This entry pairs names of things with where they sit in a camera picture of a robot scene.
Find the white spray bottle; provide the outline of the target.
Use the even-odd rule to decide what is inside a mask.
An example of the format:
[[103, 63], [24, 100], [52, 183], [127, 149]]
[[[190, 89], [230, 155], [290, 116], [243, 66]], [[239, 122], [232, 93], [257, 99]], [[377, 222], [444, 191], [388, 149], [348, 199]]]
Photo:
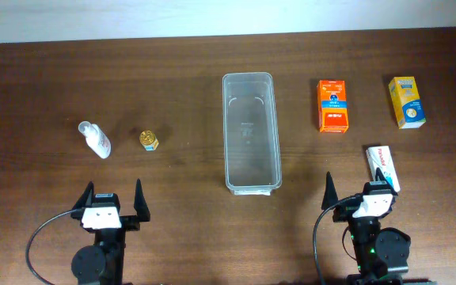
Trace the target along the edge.
[[111, 154], [111, 143], [106, 134], [94, 123], [82, 121], [78, 130], [84, 135], [86, 144], [100, 158], [106, 159]]

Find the orange medicine box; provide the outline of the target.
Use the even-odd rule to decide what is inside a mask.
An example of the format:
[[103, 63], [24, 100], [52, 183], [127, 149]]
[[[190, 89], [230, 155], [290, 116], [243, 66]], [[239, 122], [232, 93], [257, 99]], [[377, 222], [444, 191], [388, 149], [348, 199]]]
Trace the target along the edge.
[[320, 132], [345, 133], [349, 128], [345, 81], [320, 80], [317, 84]]

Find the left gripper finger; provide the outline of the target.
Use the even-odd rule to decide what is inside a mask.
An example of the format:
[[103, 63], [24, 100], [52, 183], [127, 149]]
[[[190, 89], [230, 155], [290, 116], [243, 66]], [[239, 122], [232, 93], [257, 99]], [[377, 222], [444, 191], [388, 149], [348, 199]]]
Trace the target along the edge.
[[81, 196], [79, 197], [77, 202], [74, 204], [72, 209], [78, 210], [78, 209], [84, 208], [86, 206], [90, 206], [92, 203], [93, 194], [94, 194], [94, 184], [92, 181], [90, 181], [87, 184], [85, 191], [81, 194]]
[[136, 181], [134, 209], [140, 222], [150, 221], [150, 210], [143, 195], [141, 180]]

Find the white Panadol box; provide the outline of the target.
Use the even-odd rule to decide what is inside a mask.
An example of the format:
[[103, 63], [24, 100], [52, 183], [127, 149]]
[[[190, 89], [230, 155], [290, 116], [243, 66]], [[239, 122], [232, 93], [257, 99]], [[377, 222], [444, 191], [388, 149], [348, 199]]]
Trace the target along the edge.
[[377, 180], [376, 170], [380, 169], [394, 191], [399, 192], [401, 186], [397, 178], [397, 171], [393, 164], [390, 148], [388, 146], [371, 146], [366, 149], [366, 155], [373, 180]]

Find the clear plastic container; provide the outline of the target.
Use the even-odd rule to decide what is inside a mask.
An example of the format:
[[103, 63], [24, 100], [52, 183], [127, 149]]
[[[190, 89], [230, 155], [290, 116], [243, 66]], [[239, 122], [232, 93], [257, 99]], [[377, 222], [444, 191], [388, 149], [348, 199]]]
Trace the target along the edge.
[[269, 196], [282, 184], [273, 78], [267, 72], [222, 78], [225, 182], [236, 196]]

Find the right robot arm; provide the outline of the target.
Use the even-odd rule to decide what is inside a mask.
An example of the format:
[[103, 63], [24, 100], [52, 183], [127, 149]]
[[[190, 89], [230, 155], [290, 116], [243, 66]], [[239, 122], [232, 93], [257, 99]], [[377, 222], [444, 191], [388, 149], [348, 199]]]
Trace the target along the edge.
[[402, 284], [409, 271], [411, 238], [395, 228], [382, 228], [380, 220], [391, 211], [397, 191], [376, 169], [375, 179], [361, 193], [339, 199], [332, 176], [325, 178], [321, 217], [333, 212], [334, 222], [346, 222], [359, 272], [348, 275], [346, 284]]

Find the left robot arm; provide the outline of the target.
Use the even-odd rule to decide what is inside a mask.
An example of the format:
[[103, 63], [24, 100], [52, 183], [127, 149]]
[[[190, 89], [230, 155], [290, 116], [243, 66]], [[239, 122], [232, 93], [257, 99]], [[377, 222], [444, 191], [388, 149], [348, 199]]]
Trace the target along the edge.
[[79, 284], [123, 282], [126, 233], [138, 231], [142, 222], [150, 221], [140, 180], [136, 181], [134, 209], [134, 215], [121, 215], [117, 194], [97, 194], [94, 184], [88, 183], [70, 214], [94, 235], [93, 244], [79, 249], [71, 261], [71, 271]]

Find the small gold-lid balm jar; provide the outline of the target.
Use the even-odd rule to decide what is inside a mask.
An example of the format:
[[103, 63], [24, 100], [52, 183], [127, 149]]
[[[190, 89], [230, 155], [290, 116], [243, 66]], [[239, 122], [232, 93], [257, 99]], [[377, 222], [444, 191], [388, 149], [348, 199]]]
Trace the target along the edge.
[[147, 151], [154, 151], [159, 145], [159, 141], [152, 131], [143, 131], [139, 136], [139, 141]]

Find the yellow blue medicine box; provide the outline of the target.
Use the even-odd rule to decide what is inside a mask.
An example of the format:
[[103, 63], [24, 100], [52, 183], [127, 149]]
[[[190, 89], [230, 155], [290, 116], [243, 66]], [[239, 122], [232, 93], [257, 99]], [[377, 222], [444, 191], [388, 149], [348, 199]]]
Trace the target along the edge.
[[426, 122], [424, 108], [413, 76], [394, 77], [389, 83], [389, 94], [397, 126], [400, 129], [419, 128]]

